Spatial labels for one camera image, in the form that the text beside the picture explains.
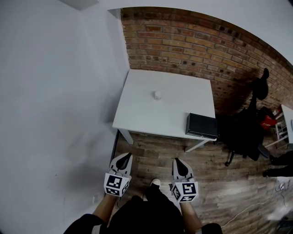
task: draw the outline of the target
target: table leg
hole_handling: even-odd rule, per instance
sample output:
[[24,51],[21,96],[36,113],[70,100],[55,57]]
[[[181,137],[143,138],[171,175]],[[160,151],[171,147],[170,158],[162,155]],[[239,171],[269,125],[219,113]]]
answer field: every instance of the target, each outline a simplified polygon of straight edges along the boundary
[[190,145],[188,147],[185,148],[185,152],[190,152],[198,147],[200,147],[201,145],[207,143],[209,140],[197,140],[195,145]]
[[121,132],[122,136],[125,138],[128,144],[133,144],[133,139],[127,130],[121,128],[118,128],[118,130]]

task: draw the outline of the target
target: tabletop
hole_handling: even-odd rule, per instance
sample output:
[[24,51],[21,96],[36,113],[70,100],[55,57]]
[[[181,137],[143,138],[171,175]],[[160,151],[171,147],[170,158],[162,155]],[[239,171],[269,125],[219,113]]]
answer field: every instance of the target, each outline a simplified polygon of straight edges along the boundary
[[[155,100],[155,91],[161,92],[160,100]],[[185,134],[189,113],[215,117],[209,80],[131,69],[113,127],[156,135],[205,139]]]
[[281,107],[282,107],[285,122],[286,122],[289,143],[293,144],[293,130],[292,130],[292,123],[291,123],[291,121],[293,120],[293,110],[284,105],[281,105]]

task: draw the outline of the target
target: human leg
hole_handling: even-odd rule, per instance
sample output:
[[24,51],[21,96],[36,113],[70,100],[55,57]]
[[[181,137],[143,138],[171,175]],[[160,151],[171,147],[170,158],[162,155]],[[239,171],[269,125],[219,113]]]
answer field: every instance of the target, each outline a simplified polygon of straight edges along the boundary
[[289,151],[278,158],[270,156],[270,160],[276,166],[293,165],[293,151]]
[[171,202],[161,191],[161,182],[159,179],[153,179],[151,186],[145,192],[146,198],[149,202]]
[[293,176],[293,166],[289,165],[281,169],[269,169],[263,173],[263,176],[266,177],[291,177]]

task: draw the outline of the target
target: small white object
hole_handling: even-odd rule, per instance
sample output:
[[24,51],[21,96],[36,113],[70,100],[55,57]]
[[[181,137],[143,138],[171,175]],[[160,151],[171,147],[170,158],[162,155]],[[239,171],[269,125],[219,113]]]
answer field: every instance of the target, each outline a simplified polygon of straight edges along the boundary
[[155,91],[155,99],[158,101],[162,98],[162,93],[160,91]]

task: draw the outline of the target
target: wall outlet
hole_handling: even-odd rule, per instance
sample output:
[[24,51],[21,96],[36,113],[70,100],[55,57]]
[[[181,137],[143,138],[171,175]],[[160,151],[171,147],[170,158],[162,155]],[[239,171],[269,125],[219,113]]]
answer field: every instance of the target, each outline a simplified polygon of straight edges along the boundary
[[280,184],[280,190],[285,190],[285,183]]

